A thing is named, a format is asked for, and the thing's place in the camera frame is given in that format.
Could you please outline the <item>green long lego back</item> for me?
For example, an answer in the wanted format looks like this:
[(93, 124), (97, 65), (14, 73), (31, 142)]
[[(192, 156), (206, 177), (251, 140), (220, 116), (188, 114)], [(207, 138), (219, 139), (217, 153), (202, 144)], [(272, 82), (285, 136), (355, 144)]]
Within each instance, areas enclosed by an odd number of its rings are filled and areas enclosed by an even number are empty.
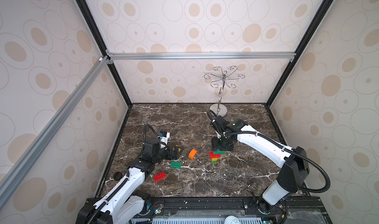
[(220, 150), (213, 152), (214, 155), (224, 155), (225, 153), (226, 153), (226, 151), (220, 151)]

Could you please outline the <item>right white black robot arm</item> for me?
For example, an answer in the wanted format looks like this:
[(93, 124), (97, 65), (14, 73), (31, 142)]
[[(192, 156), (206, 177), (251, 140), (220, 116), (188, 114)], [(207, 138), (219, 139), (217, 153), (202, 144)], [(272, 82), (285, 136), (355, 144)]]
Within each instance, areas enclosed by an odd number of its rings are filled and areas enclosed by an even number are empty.
[[(257, 201), (261, 212), (268, 213), (277, 203), (299, 190), (311, 193), (323, 193), (329, 190), (331, 180), (327, 172), (316, 162), (307, 157), (301, 147), (295, 149), (283, 145), (260, 133), (241, 119), (232, 122), (216, 115), (212, 110), (207, 111), (211, 126), (216, 132), (212, 138), (213, 151), (233, 151), (237, 142), (246, 144), (265, 155), (280, 168), (276, 180), (268, 186)], [(325, 185), (319, 189), (302, 186), (310, 173), (310, 166), (316, 168), (323, 178)]]

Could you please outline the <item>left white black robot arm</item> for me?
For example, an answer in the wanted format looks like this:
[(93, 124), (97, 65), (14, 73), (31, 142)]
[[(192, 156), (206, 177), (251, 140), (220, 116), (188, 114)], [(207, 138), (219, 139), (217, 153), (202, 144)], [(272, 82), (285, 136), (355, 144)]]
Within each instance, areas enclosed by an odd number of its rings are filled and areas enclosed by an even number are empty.
[(138, 191), (140, 186), (164, 160), (178, 160), (183, 148), (168, 137), (148, 138), (139, 156), (126, 169), (124, 176), (98, 201), (88, 200), (79, 211), (77, 224), (127, 224), (136, 215), (151, 214), (151, 195)]

